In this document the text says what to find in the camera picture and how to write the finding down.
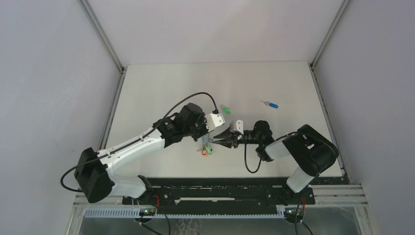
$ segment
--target red wire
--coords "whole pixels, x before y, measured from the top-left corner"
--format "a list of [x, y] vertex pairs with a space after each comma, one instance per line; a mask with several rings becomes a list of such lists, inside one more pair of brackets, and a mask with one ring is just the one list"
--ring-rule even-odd
[[154, 194], [153, 197], [157, 198], [157, 204], [156, 205], [157, 205], [157, 207], [159, 207], [160, 206], [160, 198], [159, 198], [159, 196], [157, 194]]
[[302, 211], [304, 211], [305, 210], [305, 205], [306, 205], [305, 198], [302, 197], [301, 200], [302, 200], [302, 204], [303, 204]]

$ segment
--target blue marker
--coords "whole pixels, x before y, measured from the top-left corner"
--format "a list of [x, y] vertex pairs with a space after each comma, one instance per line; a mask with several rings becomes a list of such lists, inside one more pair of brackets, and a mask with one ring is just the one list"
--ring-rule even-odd
[[276, 105], [276, 104], [274, 104], [274, 103], [271, 103], [271, 102], [268, 102], [268, 101], [263, 101], [263, 100], [260, 100], [262, 103], [264, 103], [266, 106], [270, 106], [270, 107], [273, 107], [273, 108], [278, 108], [278, 105]]

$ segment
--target green object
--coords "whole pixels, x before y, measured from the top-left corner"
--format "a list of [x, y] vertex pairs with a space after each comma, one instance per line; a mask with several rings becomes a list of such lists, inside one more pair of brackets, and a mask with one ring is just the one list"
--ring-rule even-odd
[[205, 149], [208, 155], [212, 155], [212, 149], [209, 146], [206, 146]]
[[221, 105], [221, 109], [222, 109], [222, 111], [223, 111], [225, 114], [231, 114], [231, 111], [230, 111], [230, 109], [229, 109], [229, 108], [227, 108], [227, 107], [225, 107], [225, 106]]

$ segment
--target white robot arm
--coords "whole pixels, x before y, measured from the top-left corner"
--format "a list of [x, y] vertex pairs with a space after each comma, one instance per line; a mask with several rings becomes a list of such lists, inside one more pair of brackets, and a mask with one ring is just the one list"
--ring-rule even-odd
[[[207, 93], [193, 94], [171, 110], [197, 94]], [[146, 191], [146, 186], [149, 186], [145, 177], [119, 175], [118, 170], [150, 152], [178, 143], [184, 137], [192, 137], [196, 141], [225, 124], [223, 115], [219, 114], [217, 109], [212, 114], [205, 115], [202, 109], [193, 103], [182, 107], [179, 113], [167, 117], [168, 114], [155, 122], [146, 132], [122, 144], [97, 152], [92, 148], [85, 149], [78, 165], [62, 176], [61, 185], [71, 191], [83, 192], [90, 203], [98, 202], [110, 195], [138, 198]], [[337, 148], [309, 125], [304, 125], [276, 140], [272, 134], [266, 121], [257, 121], [253, 130], [244, 130], [243, 121], [237, 120], [233, 121], [225, 132], [215, 136], [215, 139], [220, 140], [213, 143], [228, 148], [236, 148], [239, 144], [258, 144], [256, 152], [259, 165], [255, 171], [249, 170], [246, 164], [245, 148], [245, 166], [250, 173], [259, 170], [261, 161], [270, 162], [285, 155], [293, 156], [299, 167], [283, 186], [286, 188], [287, 198], [300, 193], [311, 180], [332, 166], [339, 156]], [[81, 190], [69, 188], [63, 183], [64, 177], [72, 170], [75, 170], [74, 175]]]
[[122, 144], [97, 152], [92, 148], [84, 150], [78, 166], [84, 165], [75, 169], [75, 178], [90, 203], [115, 195], [138, 198], [146, 190], [143, 178], [117, 174], [121, 168], [183, 137], [191, 136], [196, 141], [224, 123], [222, 114], [205, 115], [199, 106], [189, 103], [179, 113], [160, 119], [146, 132]]

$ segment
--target white wall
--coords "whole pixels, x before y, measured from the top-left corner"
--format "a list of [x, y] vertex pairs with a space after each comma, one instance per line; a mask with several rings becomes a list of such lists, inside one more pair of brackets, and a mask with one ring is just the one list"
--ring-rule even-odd
[[75, 0], [1, 1], [0, 22], [0, 234], [59, 235], [118, 72]]
[[413, 234], [415, 1], [353, 1], [318, 76], [382, 235]]
[[90, 0], [124, 65], [308, 61], [342, 0]]

